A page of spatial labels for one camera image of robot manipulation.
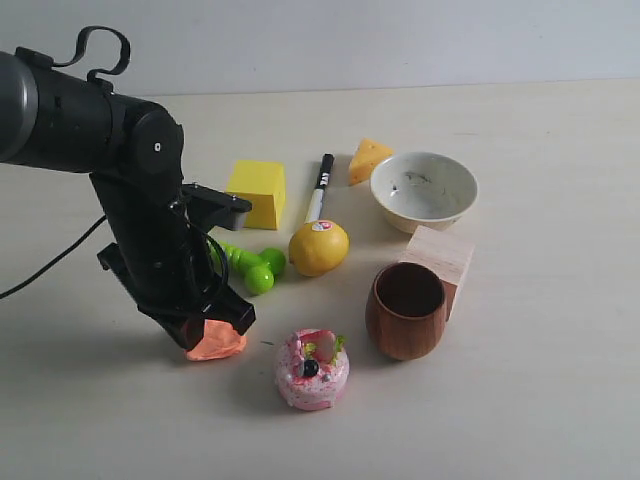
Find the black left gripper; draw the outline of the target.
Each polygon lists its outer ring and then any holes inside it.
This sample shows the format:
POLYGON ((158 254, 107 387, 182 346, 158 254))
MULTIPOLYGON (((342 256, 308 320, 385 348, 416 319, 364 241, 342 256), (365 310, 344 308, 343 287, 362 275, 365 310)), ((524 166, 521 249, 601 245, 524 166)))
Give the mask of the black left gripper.
POLYGON ((98 260, 183 350, 193 350, 203 339, 205 319, 227 323, 241 336, 256 320, 254 306, 215 271, 208 242, 199 234, 190 236, 177 254, 161 259, 127 262, 112 243, 98 260))

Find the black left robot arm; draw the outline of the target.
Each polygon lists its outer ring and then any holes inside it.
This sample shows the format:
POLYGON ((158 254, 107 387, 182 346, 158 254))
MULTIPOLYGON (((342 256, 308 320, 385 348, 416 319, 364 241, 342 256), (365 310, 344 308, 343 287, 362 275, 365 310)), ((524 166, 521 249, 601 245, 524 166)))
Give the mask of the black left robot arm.
POLYGON ((228 283, 215 227, 239 229, 250 202, 195 183, 181 168, 182 127, 161 105, 58 72, 24 48, 1 56, 1 160, 89 177, 114 242, 98 255, 138 309, 183 349, 219 320, 244 334, 251 303, 228 283))

